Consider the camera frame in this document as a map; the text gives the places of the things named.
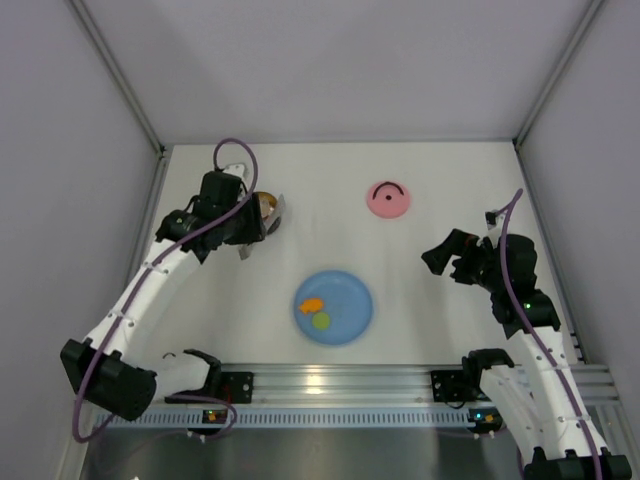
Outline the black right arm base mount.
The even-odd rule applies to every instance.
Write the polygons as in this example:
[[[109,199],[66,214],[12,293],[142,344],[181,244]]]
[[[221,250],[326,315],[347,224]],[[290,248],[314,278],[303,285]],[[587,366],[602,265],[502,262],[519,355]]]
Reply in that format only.
[[[472,385],[462,370],[433,370],[430,379],[435,402],[462,408],[469,402],[483,399],[483,394]]]

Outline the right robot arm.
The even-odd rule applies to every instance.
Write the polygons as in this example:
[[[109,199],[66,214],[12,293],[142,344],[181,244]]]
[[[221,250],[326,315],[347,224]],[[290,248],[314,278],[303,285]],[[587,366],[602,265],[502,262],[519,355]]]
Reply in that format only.
[[[434,275],[490,295],[504,349],[473,350],[462,360],[467,389],[488,398],[519,448],[526,479],[629,479],[632,468],[614,454],[586,411],[564,349],[551,299],[536,286],[531,239],[492,241],[454,229],[422,261]]]

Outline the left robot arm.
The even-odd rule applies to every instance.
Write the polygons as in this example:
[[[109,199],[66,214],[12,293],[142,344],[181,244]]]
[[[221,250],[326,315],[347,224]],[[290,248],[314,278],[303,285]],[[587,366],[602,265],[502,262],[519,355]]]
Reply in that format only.
[[[148,365],[144,355],[172,297],[211,252],[265,238],[259,198],[246,188],[247,176],[243,164],[210,171],[187,207],[164,217],[116,304],[83,340],[70,340],[61,351],[77,394],[128,421],[164,398],[215,394],[221,364],[214,356],[187,349]]]

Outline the orange fish cookie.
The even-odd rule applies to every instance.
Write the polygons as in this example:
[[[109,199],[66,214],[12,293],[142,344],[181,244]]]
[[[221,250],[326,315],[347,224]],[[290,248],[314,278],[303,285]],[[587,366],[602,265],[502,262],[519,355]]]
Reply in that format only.
[[[324,309],[324,301],[321,298],[304,299],[298,306],[298,310],[304,315],[313,315]]]

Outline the pink round lid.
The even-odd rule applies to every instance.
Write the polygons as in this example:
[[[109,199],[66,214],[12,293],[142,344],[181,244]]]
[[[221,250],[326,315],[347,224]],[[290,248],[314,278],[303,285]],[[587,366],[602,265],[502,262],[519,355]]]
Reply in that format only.
[[[394,181],[380,181],[372,185],[365,197],[369,211],[382,219],[396,219],[411,206],[408,188]]]

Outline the green sandwich cookie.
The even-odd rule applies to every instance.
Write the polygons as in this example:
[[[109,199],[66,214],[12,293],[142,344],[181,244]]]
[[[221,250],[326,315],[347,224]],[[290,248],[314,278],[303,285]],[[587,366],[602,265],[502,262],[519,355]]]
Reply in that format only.
[[[311,324],[316,330],[327,330],[331,325],[331,318],[326,312],[317,312],[311,318]]]

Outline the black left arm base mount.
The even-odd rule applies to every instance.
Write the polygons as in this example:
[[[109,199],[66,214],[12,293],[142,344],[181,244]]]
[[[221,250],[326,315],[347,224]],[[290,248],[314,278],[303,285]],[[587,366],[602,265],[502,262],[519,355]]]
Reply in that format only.
[[[168,404],[211,403],[211,399],[229,404],[251,404],[254,373],[250,371],[223,371],[215,384],[196,391],[183,391],[165,398]]]

